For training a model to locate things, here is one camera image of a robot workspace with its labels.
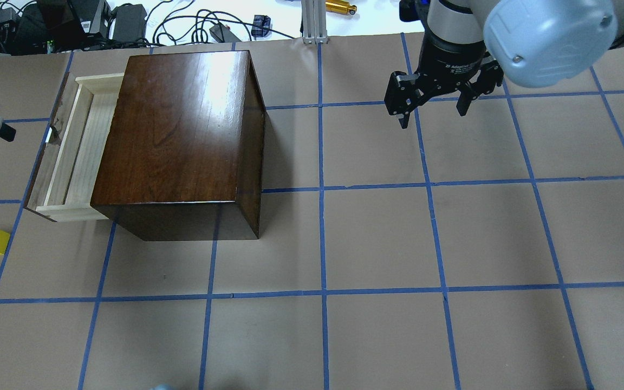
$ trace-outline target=brass fitting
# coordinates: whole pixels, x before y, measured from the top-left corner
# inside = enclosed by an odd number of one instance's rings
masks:
[[[327,0],[327,11],[342,15],[354,15],[358,8],[356,5],[344,2],[344,0]]]

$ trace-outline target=tiled floor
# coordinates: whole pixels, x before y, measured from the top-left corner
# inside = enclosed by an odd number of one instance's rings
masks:
[[[420,40],[153,50],[252,52],[270,125],[248,242],[22,210],[64,71],[151,51],[0,58],[0,390],[624,389],[624,49],[402,131],[381,99]]]

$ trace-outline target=open drawer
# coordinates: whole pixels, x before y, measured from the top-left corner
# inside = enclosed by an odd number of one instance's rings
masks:
[[[90,200],[123,78],[67,76],[25,208],[56,222],[107,219]]]

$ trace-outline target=metal post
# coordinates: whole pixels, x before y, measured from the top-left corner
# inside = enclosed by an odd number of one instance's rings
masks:
[[[306,44],[326,43],[327,11],[325,0],[302,0],[302,40]]]

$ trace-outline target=white surface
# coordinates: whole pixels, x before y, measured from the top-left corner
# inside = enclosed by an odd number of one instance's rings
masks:
[[[16,7],[22,7],[27,0],[12,0]],[[158,0],[108,0],[111,9],[124,3],[143,4],[148,13],[151,8],[159,3]],[[404,23],[399,20],[399,0],[354,0],[350,2],[357,5],[356,15],[339,15],[327,12],[327,33],[333,35],[381,35],[393,33],[413,33],[423,32],[423,25],[420,22]],[[148,21],[146,37],[151,40],[156,26],[176,8],[189,4],[189,0],[173,0],[171,3],[164,3]],[[195,15],[200,9],[212,11],[225,11],[232,13],[242,19],[245,23],[252,23],[255,15],[268,15],[271,17],[271,28],[293,37],[300,37],[300,21],[302,20],[302,7],[300,2],[288,2],[288,0],[195,0],[186,10],[175,13],[173,16]],[[247,32],[239,24],[225,23],[230,25],[231,30],[241,40],[248,40]],[[178,37],[193,25],[192,19],[177,19],[166,24],[168,32]],[[282,35],[272,32],[264,38],[258,40],[280,40],[287,39]],[[170,43],[165,37],[161,38],[163,44]]]

